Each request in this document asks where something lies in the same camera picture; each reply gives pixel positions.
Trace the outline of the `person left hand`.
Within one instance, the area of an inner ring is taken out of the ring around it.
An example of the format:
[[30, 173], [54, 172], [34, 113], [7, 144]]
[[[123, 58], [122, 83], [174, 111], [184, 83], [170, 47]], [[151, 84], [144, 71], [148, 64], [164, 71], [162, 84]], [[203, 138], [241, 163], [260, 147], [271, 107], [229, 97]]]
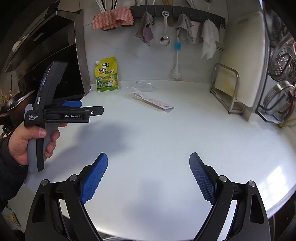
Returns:
[[[29, 164], [28, 161], [28, 142], [30, 139], [41, 139], [46, 137], [47, 131], [39, 126], [25, 127], [23, 122], [18, 125], [15, 131], [12, 133], [8, 149], [12, 158], [21, 166]], [[51, 140], [46, 147], [45, 157], [50, 158], [53, 155], [53, 150], [56, 147], [56, 142], [60, 137], [59, 130], [54, 131], [51, 134]]]

